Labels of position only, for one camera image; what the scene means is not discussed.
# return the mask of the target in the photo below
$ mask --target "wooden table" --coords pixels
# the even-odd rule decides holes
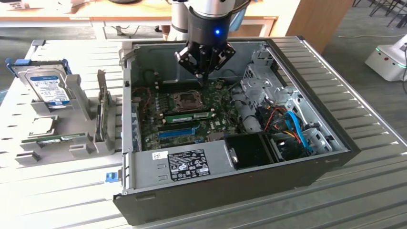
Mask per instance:
[[[257,0],[246,8],[242,26],[230,36],[301,35],[321,52],[352,0]],[[47,9],[1,11],[0,27],[90,26],[105,39],[105,26],[170,25],[170,6],[163,0],[119,5],[95,0],[78,5],[70,14]]]

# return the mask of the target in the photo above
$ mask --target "yellow wire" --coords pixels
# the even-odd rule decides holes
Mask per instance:
[[[288,131],[282,131],[282,132],[294,138],[292,133],[289,133]]]

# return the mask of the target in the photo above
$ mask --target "corrugated metal surface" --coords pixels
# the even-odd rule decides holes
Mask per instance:
[[[407,226],[404,143],[305,44],[293,37],[273,40],[362,152],[309,187],[137,228],[378,229]],[[93,70],[105,66],[110,92],[119,94],[117,45],[117,42],[47,41],[35,50],[33,59],[67,53],[63,57],[71,69],[85,75],[82,86],[87,96],[95,95]],[[6,198],[0,214],[7,216],[10,222],[5,223],[11,223],[3,228],[127,228],[107,200],[117,187],[102,184],[103,173],[118,166],[119,155],[115,154],[37,167],[1,168],[0,192]]]

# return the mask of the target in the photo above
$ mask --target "gray floor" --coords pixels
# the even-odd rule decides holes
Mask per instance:
[[[369,2],[361,0],[356,8],[350,8],[336,31],[336,35],[328,44],[322,56],[349,82],[352,87],[373,106],[400,135],[407,138],[407,95],[402,92],[400,82],[386,82],[364,65],[364,60],[378,44],[392,44],[396,38],[338,38],[337,36],[398,35],[407,33],[407,28],[386,28],[389,17],[384,17],[384,10],[378,10],[373,17],[368,16]],[[131,34],[135,28],[122,30]],[[106,27],[109,39],[119,39],[113,28]],[[161,35],[151,27],[139,27],[133,38],[153,38]],[[5,58],[23,58],[33,39],[65,40],[94,39],[91,28],[0,28],[0,90],[5,89],[13,77],[3,64]]]

